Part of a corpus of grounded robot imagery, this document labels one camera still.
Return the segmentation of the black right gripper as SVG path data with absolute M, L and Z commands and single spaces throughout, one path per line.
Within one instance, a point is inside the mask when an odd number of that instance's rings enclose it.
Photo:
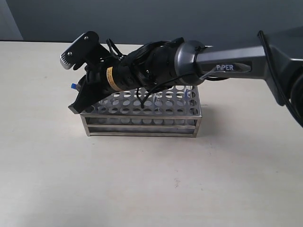
M 86 76 L 77 83 L 78 95 L 68 106 L 74 114 L 82 113 L 114 92 L 142 87 L 136 71 L 118 61 L 109 65 L 100 63 L 95 68 L 86 66 L 85 71 Z

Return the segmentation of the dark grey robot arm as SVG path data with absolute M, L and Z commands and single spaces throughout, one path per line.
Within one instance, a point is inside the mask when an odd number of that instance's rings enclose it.
M 69 70 L 85 68 L 72 88 L 78 91 L 69 109 L 80 114 L 111 94 L 144 88 L 154 94 L 173 86 L 197 86 L 206 80 L 262 79 L 276 102 L 303 123 L 303 29 L 272 34 L 259 31 L 250 40 L 223 46 L 177 38 L 150 42 L 123 54 L 112 40 L 99 43 L 93 31 L 80 35 L 60 56 Z

